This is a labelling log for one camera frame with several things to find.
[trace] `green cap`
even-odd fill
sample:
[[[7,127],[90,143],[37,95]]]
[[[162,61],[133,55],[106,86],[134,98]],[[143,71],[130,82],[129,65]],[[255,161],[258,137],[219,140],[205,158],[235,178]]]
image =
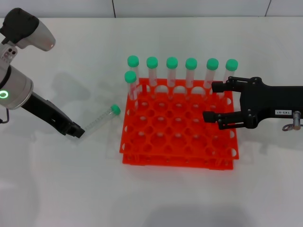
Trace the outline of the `green cap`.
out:
[[[229,71],[235,71],[237,70],[238,68],[238,62],[237,60],[235,59],[229,59],[227,62],[226,62],[226,69],[229,70]]]
[[[129,84],[134,83],[137,80],[137,76],[134,71],[127,71],[124,77],[125,77],[125,81]]]
[[[158,59],[156,57],[149,57],[146,60],[146,65],[150,69],[155,69],[156,67],[158,67]]]
[[[114,112],[115,115],[119,115],[121,113],[120,108],[116,104],[113,104],[110,108]]]
[[[127,64],[129,67],[137,67],[139,65],[139,58],[135,55],[129,56],[127,59]]]
[[[185,62],[185,67],[188,70],[195,70],[197,68],[197,60],[194,58],[188,58]]]
[[[206,64],[208,70],[216,70],[218,66],[219,66],[219,61],[216,58],[208,59]]]
[[[166,66],[167,68],[174,70],[178,66],[178,60],[175,57],[167,58]]]

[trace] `test tube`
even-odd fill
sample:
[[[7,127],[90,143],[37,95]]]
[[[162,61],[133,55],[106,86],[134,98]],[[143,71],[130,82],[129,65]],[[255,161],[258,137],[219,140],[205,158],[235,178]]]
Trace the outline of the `test tube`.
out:
[[[131,55],[127,58],[127,64],[130,71],[134,71],[137,76],[136,85],[139,85],[139,58],[135,55]]]
[[[108,122],[115,116],[118,116],[120,113],[121,113],[120,108],[116,104],[112,105],[108,110],[102,113],[96,120],[94,120],[84,128],[85,137],[93,133],[96,129],[104,125],[106,122]]]
[[[178,60],[175,57],[169,57],[167,58],[166,66],[168,68],[167,86],[173,87],[176,82],[176,68],[178,66]]]
[[[186,83],[187,88],[194,86],[195,69],[197,68],[197,60],[194,58],[188,58],[185,62],[186,67]]]
[[[238,68],[238,62],[235,59],[229,59],[226,62],[226,71],[224,74],[224,79],[223,79],[223,83],[225,83],[228,80],[228,77],[233,77],[235,71]]]
[[[128,84],[128,95],[131,100],[136,100],[137,95],[137,86],[136,86],[137,76],[134,71],[127,71],[125,73],[125,81]]]
[[[150,86],[151,87],[157,86],[157,67],[158,67],[157,58],[149,57],[146,60],[146,65],[148,67],[148,79],[150,82]]]
[[[210,58],[206,64],[206,76],[204,80],[203,87],[209,89],[212,87],[212,81],[214,80],[214,75],[219,66],[219,61],[216,58]]]

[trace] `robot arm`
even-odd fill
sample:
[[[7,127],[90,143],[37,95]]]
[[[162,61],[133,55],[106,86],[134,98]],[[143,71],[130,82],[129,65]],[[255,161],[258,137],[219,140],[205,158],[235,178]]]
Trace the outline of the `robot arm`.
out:
[[[299,130],[303,113],[302,86],[268,86],[259,77],[250,79],[229,77],[223,82],[212,83],[213,92],[240,92],[241,111],[233,113],[203,112],[205,122],[218,122],[219,129],[246,127],[254,129],[266,118],[291,118],[293,124],[284,131]]]
[[[49,51],[55,38],[36,17],[15,8],[9,12],[0,28],[5,39],[0,44],[0,105],[14,110],[19,107],[49,123],[63,135],[80,138],[84,130],[48,100],[33,92],[33,81],[10,65],[18,50],[33,45]]]

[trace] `orange plastic rack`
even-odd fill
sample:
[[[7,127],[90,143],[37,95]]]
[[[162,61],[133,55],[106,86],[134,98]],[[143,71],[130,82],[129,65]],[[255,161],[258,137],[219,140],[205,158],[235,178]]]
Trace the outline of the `orange plastic rack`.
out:
[[[176,80],[168,93],[149,88],[149,80],[140,78],[142,92],[138,107],[127,97],[120,153],[123,163],[137,166],[186,166],[216,170],[233,169],[239,159],[236,130],[219,130],[217,124],[204,123],[202,112],[233,112],[232,93],[223,98],[216,93],[206,95],[174,93],[185,87],[185,80]],[[203,87],[203,80],[195,80],[195,87]],[[157,86],[166,86],[166,79],[158,79]]]

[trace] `white table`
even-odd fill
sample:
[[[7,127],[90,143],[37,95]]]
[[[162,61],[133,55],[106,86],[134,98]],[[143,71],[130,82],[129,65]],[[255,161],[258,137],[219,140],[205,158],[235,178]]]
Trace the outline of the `white table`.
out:
[[[303,18],[43,19],[56,46],[20,50],[12,65],[34,91],[85,126],[111,104],[125,111],[126,59],[215,57],[236,76],[303,85]],[[5,118],[4,108],[0,109]],[[0,125],[1,227],[299,227],[303,212],[302,132],[290,120],[239,129],[233,171],[126,166],[118,153],[124,113],[80,144],[22,108]]]

